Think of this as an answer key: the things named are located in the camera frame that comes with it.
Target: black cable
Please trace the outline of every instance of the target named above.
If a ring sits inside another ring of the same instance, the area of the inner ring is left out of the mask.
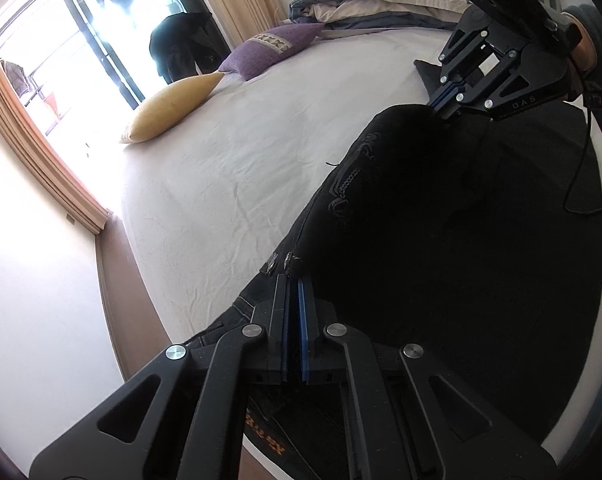
[[[588,90],[586,87],[585,78],[583,77],[583,72],[581,72],[581,70],[578,68],[578,65],[574,61],[572,54],[570,54],[570,61],[572,62],[572,65],[574,65],[574,70],[576,70],[576,72],[577,72],[578,79],[580,80],[581,86],[583,86],[583,99],[584,99],[584,104],[585,104],[586,92]],[[602,213],[602,207],[599,207],[598,209],[593,209],[591,211],[576,211],[576,210],[570,209],[568,207],[568,200],[570,199],[570,193],[572,193],[574,184],[576,184],[578,175],[580,174],[580,170],[583,167],[583,162],[585,161],[585,156],[588,152],[588,146],[590,145],[590,131],[591,130],[592,130],[592,108],[588,107],[588,123],[587,123],[586,131],[585,131],[585,142],[583,143],[583,149],[581,151],[581,156],[580,156],[580,159],[578,160],[577,170],[575,171],[574,176],[572,177],[572,181],[570,182],[570,185],[568,186],[568,190],[565,192],[565,198],[563,199],[563,209],[565,210],[565,212],[572,213],[574,215],[592,216],[595,214]]]

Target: white bed sheet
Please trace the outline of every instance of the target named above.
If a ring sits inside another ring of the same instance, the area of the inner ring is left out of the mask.
[[[449,32],[392,30],[308,49],[208,102],[157,139],[124,149],[121,212],[174,342],[227,309],[372,117],[425,103],[415,59]]]

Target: window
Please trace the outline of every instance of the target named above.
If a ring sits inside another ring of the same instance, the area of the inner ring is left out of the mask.
[[[150,34],[202,0],[30,0],[0,30],[0,60],[36,127],[96,198],[116,208],[118,140],[132,111],[166,83]],[[222,58],[213,21],[199,32]]]

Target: purple pillow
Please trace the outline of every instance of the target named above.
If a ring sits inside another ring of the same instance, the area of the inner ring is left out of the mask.
[[[238,72],[245,81],[307,47],[323,28],[322,23],[289,23],[270,28],[241,43],[221,63],[220,72]]]

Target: metal screw head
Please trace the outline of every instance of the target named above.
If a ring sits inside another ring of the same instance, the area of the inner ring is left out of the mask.
[[[265,274],[266,274],[266,275],[268,275],[268,276],[271,276],[271,275],[272,275],[272,272],[274,272],[274,267],[276,267],[276,260],[277,260],[277,259],[278,259],[278,258],[275,258],[275,257],[273,257],[273,258],[270,258],[270,260],[268,261],[268,268],[267,268],[267,270],[265,271]]]
[[[423,356],[423,346],[417,345],[416,343],[410,343],[403,347],[403,355],[410,359],[418,359]]]
[[[556,32],[559,29],[559,25],[557,25],[557,23],[550,18],[545,20],[545,27],[549,28],[552,32]]]
[[[283,261],[283,270],[287,270],[287,267],[290,266],[291,261],[292,261],[292,253],[287,253],[286,259]]]
[[[347,331],[348,328],[341,323],[332,323],[327,327],[328,334],[333,337],[341,337],[342,335],[345,335]]]
[[[185,347],[183,345],[172,345],[165,351],[165,357],[176,361],[184,357],[187,352],[188,351],[185,350]]]
[[[250,323],[249,325],[244,326],[241,332],[243,332],[245,337],[256,337],[263,332],[263,329],[260,327],[260,325]]]

